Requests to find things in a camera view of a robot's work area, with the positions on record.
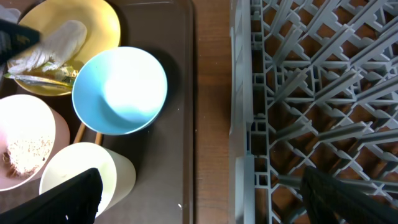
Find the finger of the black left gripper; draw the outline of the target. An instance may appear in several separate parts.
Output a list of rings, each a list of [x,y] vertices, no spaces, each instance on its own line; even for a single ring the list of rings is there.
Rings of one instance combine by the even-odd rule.
[[[39,42],[39,31],[1,19],[1,65]]]

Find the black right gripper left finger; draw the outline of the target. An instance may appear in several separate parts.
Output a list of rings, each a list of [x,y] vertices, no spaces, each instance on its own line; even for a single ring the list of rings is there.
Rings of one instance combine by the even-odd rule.
[[[1,224],[93,224],[103,183],[97,168],[57,185],[1,214]]]

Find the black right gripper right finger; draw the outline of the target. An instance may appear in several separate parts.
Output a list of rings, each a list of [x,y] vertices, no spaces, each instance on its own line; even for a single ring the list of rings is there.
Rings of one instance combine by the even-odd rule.
[[[305,168],[300,193],[311,224],[338,224],[335,215],[348,223],[397,223],[397,210],[374,201],[314,167]]]

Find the green yellow snack wrapper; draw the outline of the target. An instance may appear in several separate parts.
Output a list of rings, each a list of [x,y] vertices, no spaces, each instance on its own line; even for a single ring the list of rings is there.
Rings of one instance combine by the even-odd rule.
[[[44,72],[43,68],[44,66],[41,66],[22,73],[6,73],[4,77],[30,86],[54,87],[65,90],[72,89],[78,75],[78,70],[67,63],[55,70]]]

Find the pink bowl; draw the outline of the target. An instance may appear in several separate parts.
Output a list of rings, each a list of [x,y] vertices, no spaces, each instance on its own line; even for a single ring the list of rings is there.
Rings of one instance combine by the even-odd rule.
[[[67,122],[40,98],[1,99],[1,191],[41,178],[49,160],[69,143]]]

